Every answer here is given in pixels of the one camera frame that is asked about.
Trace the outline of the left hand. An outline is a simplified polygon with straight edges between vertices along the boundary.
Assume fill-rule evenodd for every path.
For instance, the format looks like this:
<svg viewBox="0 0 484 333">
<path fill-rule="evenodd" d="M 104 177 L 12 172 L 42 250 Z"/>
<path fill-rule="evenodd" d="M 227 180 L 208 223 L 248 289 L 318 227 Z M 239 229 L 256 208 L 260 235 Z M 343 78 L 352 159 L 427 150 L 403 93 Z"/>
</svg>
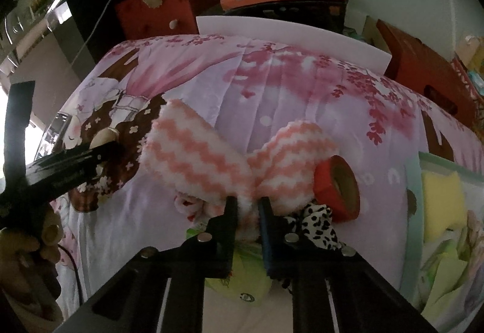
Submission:
<svg viewBox="0 0 484 333">
<path fill-rule="evenodd" d="M 1 229 L 1 294 L 28 332 L 51 332 L 62 323 L 56 270 L 62 236 L 61 218 L 51 206 L 32 229 Z"/>
</svg>

